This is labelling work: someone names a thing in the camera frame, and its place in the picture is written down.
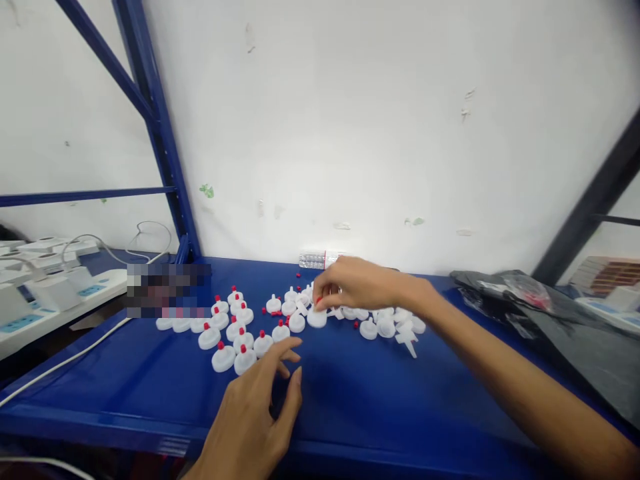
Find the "blue shelf surface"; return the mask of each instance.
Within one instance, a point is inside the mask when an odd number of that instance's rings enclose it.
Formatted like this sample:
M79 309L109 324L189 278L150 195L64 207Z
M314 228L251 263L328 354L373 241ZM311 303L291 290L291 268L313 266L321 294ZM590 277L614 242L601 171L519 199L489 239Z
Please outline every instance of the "blue shelf surface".
M270 333L277 324L261 313L272 293L305 287L319 273L258 261L202 258L197 263L211 265L214 293L226 297L232 285L244 293L255 314L248 327L254 336L261 329ZM296 278L298 272L302 278ZM518 336L466 307L448 277L425 278L474 321L566 385ZM84 349L124 316L123 311L110 318L1 396ZM285 466L364 478L557 474L433 332L427 330L414 344L416 360L394 339L364 340L348 320L330 319L324 329L307 326L299 336L304 340L297 350L304 403ZM196 457L228 382L236 378L233 370L213 372L213 350L200 350L197 337L190 331L158 331L155 319L134 319L0 409L0 431ZM286 382L276 380L276 407L285 390Z

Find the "finger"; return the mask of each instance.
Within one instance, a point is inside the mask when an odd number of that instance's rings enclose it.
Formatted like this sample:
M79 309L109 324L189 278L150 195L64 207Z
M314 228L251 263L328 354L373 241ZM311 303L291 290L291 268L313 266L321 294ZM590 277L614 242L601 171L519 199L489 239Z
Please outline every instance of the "finger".
M343 305L348 307L347 303L348 302L344 293L334 293L333 295L322 297L320 300L318 300L318 302L316 302L315 304L315 310L324 311L328 308L341 307Z
M325 285L332 283L331 278L333 276L333 268L329 267L318 275L313 281L313 299L316 300L322 297L322 290Z
M287 398L285 398L285 404L282 407L278 420L273 425L276 433L276 443L289 444L291 439L291 432L293 431L293 424L302 406L302 367L298 367L291 380L289 380L289 388L287 389Z
M291 372L289 371L287 366L282 362L278 364L278 373L282 378L284 378L284 380L288 379L291 376Z
M271 389L273 387L273 377L280 365L282 358L289 359L296 357L299 359L299 355L289 353L292 348L296 348L302 343L302 339L299 337L288 337L284 340L274 343L264 357L260 359L260 372L256 378L255 385L258 391L262 391L271 397Z

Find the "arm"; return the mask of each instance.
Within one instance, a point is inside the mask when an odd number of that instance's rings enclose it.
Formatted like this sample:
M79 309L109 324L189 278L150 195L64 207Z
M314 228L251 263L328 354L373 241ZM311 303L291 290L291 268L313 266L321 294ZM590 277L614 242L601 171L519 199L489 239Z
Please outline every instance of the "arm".
M520 429L568 472L637 479L638 449L574 394L456 309L423 279L341 257L320 275L318 309L398 306L422 318L480 379Z

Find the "white wall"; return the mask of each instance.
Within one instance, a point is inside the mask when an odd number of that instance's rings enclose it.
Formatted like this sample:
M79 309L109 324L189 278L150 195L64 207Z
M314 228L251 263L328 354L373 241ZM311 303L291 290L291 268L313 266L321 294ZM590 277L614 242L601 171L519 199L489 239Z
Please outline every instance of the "white wall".
M128 71L111 2L82 5ZM0 1L0 65L2 194L162 185L142 118L56 2ZM175 238L164 195L0 209L31 239L94 233L116 247L142 220ZM163 250L166 232L143 228L137 247Z

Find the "person's right hand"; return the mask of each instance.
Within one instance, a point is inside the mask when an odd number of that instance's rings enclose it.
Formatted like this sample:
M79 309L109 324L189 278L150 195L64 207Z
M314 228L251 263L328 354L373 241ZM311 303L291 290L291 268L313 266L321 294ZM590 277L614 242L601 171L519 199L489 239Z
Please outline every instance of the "person's right hand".
M357 257L340 257L318 275L313 284L316 310L352 307L378 310L386 307L411 309L416 295L439 295L431 284Z

